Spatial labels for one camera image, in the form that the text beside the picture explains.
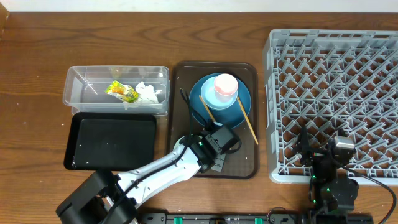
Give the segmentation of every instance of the white plastic crate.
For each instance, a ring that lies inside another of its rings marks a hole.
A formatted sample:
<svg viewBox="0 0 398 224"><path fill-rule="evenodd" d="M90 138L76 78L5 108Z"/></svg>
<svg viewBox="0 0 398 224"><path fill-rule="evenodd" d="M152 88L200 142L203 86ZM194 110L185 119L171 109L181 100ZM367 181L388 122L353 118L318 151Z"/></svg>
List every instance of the white plastic crate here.
<svg viewBox="0 0 398 224"><path fill-rule="evenodd" d="M293 146L306 125L321 146L344 129L356 154L348 167L398 185L398 32L276 29L263 51L269 177L308 183ZM374 185L345 172L359 184Z"/></svg>

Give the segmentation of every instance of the wood grain surface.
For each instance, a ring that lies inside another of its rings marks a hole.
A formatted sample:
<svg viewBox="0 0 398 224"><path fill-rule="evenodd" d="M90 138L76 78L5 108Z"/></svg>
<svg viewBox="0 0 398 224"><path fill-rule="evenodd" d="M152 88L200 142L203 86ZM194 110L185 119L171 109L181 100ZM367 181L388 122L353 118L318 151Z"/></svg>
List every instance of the wood grain surface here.
<svg viewBox="0 0 398 224"><path fill-rule="evenodd" d="M259 87L261 166L250 180L190 179L145 203L174 213L305 211L308 185L268 177L262 48L276 28L398 30L397 14L16 13L0 42L0 223L60 223L56 207L91 172L65 170L71 108L62 103L72 65L165 65L184 60L246 62ZM156 158L167 117L158 120ZM391 206L381 187L360 187L356 213L380 221ZM388 223L398 222L395 212Z"/></svg>
<svg viewBox="0 0 398 224"><path fill-rule="evenodd" d="M6 25L8 15L9 13L7 9L0 2L0 40L3 33L3 28Z"/></svg>

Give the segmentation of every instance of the transparent bin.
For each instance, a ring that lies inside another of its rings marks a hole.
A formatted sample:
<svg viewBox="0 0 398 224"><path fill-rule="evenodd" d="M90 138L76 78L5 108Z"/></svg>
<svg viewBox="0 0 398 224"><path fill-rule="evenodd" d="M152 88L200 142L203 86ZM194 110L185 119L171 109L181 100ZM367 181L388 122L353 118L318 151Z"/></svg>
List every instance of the transparent bin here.
<svg viewBox="0 0 398 224"><path fill-rule="evenodd" d="M144 82L152 85L159 103L123 103L105 93L117 80L136 89ZM69 68L63 103L72 106L72 114L79 111L99 113L142 113L167 115L169 108L169 69L163 66L73 66Z"/></svg>

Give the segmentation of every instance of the candy wrapper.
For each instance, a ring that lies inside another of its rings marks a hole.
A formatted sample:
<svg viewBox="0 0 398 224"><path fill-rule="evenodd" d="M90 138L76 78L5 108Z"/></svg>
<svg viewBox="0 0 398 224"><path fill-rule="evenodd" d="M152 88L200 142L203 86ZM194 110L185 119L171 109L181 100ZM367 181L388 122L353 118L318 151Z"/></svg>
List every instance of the candy wrapper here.
<svg viewBox="0 0 398 224"><path fill-rule="evenodd" d="M113 81L109 87L107 87L105 93L115 96L119 98L121 101L127 103L134 102L139 96L139 93L134 91L134 89L131 86L123 85L122 83L119 83L116 80Z"/></svg>

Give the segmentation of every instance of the chopstick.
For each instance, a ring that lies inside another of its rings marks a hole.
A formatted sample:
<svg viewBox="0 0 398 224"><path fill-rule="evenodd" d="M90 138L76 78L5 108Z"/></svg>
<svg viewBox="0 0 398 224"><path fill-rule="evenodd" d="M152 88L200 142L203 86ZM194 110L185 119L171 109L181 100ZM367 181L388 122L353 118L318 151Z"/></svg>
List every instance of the chopstick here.
<svg viewBox="0 0 398 224"><path fill-rule="evenodd" d="M238 97L237 100L238 100L239 106L241 107L241 110L242 110L244 119L245 119L246 122L248 123L248 126L249 126L249 128L250 128L251 134L253 135L253 138L254 138L254 140L256 141L256 143L259 144L259 142L257 141L257 137L256 137L256 135L254 134L253 128L251 127L249 118L248 118L248 116L246 115L246 112L245 112L245 110L244 110L244 108L243 108L241 99Z"/></svg>
<svg viewBox="0 0 398 224"><path fill-rule="evenodd" d="M203 101L203 98L201 97L201 95L199 95L200 101L203 103L203 106L205 106L207 113L210 115L211 120L213 120L213 122L216 122L216 119L214 119L213 115L211 114L209 108L207 107L206 103Z"/></svg>

